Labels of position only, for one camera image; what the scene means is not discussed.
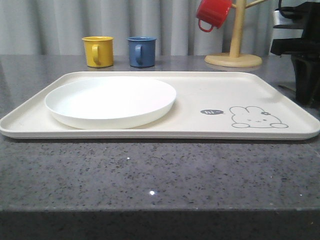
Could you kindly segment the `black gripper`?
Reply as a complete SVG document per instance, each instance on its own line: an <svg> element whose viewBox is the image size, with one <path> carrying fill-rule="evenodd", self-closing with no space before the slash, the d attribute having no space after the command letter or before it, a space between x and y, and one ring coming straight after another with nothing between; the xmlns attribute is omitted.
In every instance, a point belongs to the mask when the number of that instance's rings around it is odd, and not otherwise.
<svg viewBox="0 0 320 240"><path fill-rule="evenodd" d="M295 99L302 105L320 101L320 3L278 6L273 12L275 29L302 30L300 37L273 39L274 55L295 55Z"/></svg>

